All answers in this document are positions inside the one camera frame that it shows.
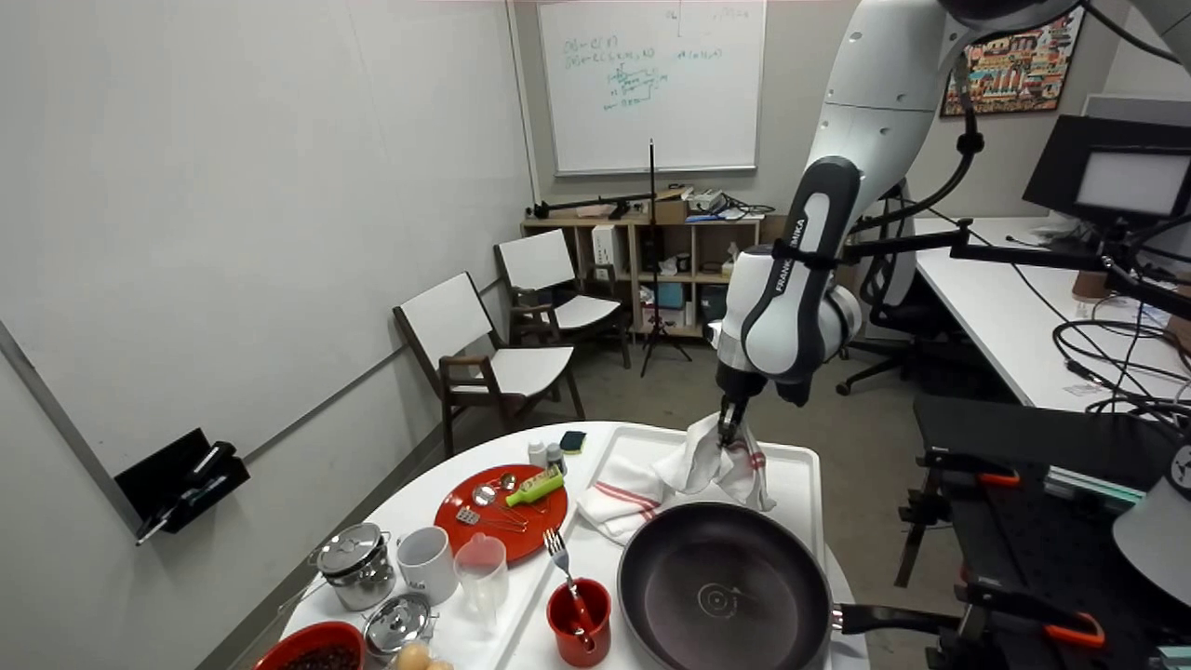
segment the metal stand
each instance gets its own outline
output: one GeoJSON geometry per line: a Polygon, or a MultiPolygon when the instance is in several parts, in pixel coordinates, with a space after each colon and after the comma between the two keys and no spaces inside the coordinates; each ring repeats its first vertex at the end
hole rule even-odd
{"type": "Polygon", "coordinates": [[[654,353],[660,342],[672,342],[685,360],[694,360],[694,353],[681,350],[681,342],[665,331],[664,323],[664,230],[660,230],[660,162],[654,162],[654,143],[647,143],[647,238],[652,238],[652,251],[654,251],[654,280],[652,280],[652,290],[654,290],[654,323],[647,327],[643,337],[643,360],[641,360],[641,378],[647,372],[647,360],[654,353]]]}

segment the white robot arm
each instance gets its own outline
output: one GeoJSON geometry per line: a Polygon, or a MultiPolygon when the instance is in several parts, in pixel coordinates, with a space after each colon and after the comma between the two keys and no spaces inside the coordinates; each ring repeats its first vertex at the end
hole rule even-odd
{"type": "MultiPolygon", "coordinates": [[[[859,302],[835,285],[835,260],[859,213],[916,162],[946,74],[963,44],[1031,29],[1076,0],[859,0],[839,50],[818,135],[781,238],[732,265],[720,327],[721,448],[732,448],[751,396],[776,379],[803,408],[813,378],[859,331],[859,302]]],[[[1155,29],[1191,60],[1191,4],[1139,0],[1155,29]]]]}

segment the whiteboard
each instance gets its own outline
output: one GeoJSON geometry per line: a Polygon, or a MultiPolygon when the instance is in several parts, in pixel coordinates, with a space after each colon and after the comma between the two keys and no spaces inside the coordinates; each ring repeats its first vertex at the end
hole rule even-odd
{"type": "Polygon", "coordinates": [[[0,4],[0,90],[0,321],[108,473],[270,442],[528,203],[504,0],[0,4]]]}
{"type": "Polygon", "coordinates": [[[543,0],[557,176],[755,167],[766,0],[543,0]]]}

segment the black frying pan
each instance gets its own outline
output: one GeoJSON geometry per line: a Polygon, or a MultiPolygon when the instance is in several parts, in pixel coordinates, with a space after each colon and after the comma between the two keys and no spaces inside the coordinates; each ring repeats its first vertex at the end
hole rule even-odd
{"type": "Polygon", "coordinates": [[[957,628],[957,617],[829,607],[813,551],[779,523],[725,502],[673,508],[621,560],[621,605],[637,636],[681,670],[822,668],[835,617],[859,628],[957,628]]]}

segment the computer monitor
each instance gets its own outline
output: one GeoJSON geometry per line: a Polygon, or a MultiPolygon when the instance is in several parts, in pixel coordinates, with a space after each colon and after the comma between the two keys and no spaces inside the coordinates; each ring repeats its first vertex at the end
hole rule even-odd
{"type": "Polygon", "coordinates": [[[1093,226],[1147,226],[1188,213],[1191,126],[1061,117],[1026,203],[1093,226]]]}

